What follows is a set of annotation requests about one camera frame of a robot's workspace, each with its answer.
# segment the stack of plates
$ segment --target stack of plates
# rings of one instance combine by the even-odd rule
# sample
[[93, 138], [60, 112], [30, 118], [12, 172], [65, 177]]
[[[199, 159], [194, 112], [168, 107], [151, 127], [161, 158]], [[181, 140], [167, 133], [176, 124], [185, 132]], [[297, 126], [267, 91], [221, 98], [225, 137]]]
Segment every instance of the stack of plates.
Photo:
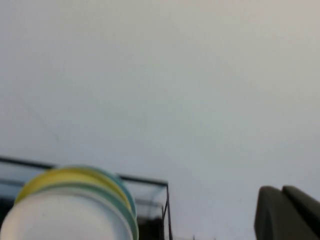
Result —
[[71, 166], [27, 183], [6, 216], [0, 240], [138, 240], [137, 212], [122, 181]]

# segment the black wire rack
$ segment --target black wire rack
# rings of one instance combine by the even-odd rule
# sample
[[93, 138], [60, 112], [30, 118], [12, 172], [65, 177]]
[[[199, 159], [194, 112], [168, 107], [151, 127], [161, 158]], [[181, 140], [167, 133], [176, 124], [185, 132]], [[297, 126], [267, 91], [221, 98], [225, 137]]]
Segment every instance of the black wire rack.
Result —
[[[0, 156], [0, 163], [15, 165], [15, 166], [24, 167], [24, 168], [40, 169], [40, 170], [49, 170], [49, 169], [56, 167], [55, 164], [49, 164], [49, 163], [31, 161], [31, 160], [24, 160], [24, 159], [22, 160], [22, 159], [16, 159], [16, 158], [11, 158], [11, 157], [6, 157], [6, 156]], [[165, 191], [166, 191], [165, 204], [159, 203], [159, 202], [147, 201], [147, 200], [143, 200], [143, 199], [136, 199], [135, 203], [137, 205], [145, 205], [145, 206], [160, 208], [161, 209], [161, 224], [162, 224], [161, 239], [165, 240], [165, 238], [166, 238], [166, 235], [164, 232], [165, 231], [164, 224], [165, 224], [165, 219], [167, 217], [168, 238], [169, 238], [169, 240], [173, 240], [168, 181], [144, 178], [144, 177], [139, 177], [139, 176], [123, 175], [123, 174], [117, 174], [117, 175], [124, 182], [127, 182], [127, 183], [135, 183], [135, 184], [140, 184], [140, 185], [149, 185], [149, 186], [165, 188]], [[0, 177], [0, 184], [14, 186], [14, 187], [22, 187], [25, 184], [25, 182]]]

